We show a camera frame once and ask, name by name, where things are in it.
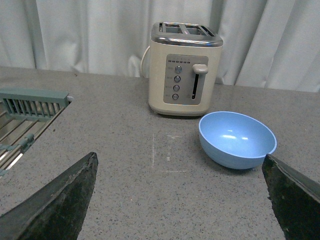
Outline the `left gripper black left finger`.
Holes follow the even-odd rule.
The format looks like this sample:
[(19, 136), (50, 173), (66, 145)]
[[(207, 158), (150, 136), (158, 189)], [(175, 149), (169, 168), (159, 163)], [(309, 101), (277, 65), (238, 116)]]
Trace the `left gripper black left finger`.
[(98, 157), (90, 152), (0, 217), (2, 240), (76, 240), (95, 188)]

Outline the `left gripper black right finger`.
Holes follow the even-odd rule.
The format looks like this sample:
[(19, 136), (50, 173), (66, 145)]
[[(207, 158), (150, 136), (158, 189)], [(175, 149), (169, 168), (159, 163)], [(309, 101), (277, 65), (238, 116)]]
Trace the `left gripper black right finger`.
[(320, 184), (267, 154), (262, 172), (274, 215), (287, 240), (320, 238)]

